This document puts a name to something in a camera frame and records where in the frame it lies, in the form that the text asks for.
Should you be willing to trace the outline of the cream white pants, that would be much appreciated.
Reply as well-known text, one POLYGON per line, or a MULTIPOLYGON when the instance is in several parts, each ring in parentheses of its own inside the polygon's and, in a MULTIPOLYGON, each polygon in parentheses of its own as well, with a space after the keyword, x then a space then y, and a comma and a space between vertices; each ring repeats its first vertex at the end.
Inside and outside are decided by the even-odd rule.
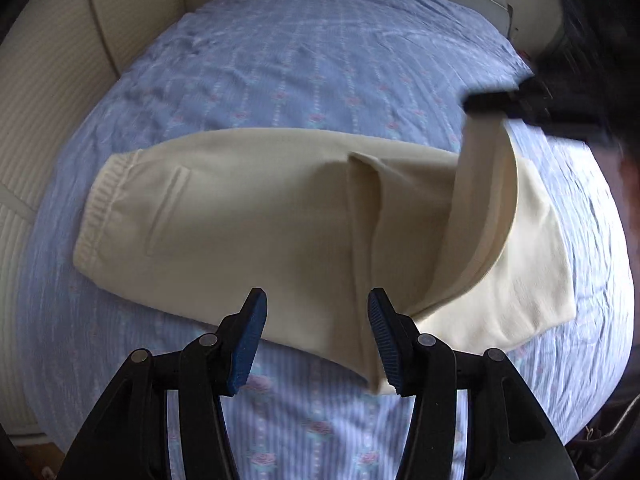
POLYGON ((511 350, 576 314, 559 220, 500 116, 459 153, 306 129, 193 133, 107 159, 74 267, 127 300, 216 325, 254 287, 264 337, 390 392, 371 289, 456 350, 511 350))

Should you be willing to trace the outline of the blue floral bed sheet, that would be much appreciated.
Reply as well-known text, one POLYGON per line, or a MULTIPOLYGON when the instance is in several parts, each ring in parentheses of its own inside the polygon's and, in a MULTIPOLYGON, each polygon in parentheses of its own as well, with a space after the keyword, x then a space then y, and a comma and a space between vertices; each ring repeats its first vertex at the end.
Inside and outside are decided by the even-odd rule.
MULTIPOLYGON (((214 0, 185 16, 122 75, 66 143, 30 237, 18 340, 28 403, 68 448, 135 348, 183 348, 197 322, 98 289, 72 252, 92 182, 115 153, 192 132, 315 128, 457 151, 465 90, 527 73, 506 38, 444 0, 214 0)), ((511 360, 570 440, 602 408, 629 358, 634 285, 610 188, 584 144, 520 122, 518 152, 558 211, 577 315, 511 360)))

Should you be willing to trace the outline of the beige ribbed wardrobe panel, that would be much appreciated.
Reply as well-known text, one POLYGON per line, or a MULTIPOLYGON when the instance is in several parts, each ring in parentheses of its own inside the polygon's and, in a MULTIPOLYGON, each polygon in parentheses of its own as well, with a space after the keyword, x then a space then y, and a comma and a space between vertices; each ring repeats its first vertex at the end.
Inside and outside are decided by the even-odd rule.
POLYGON ((165 29, 209 0, 28 0, 1 43, 1 425, 44 442, 18 367, 23 254, 56 154, 165 29))

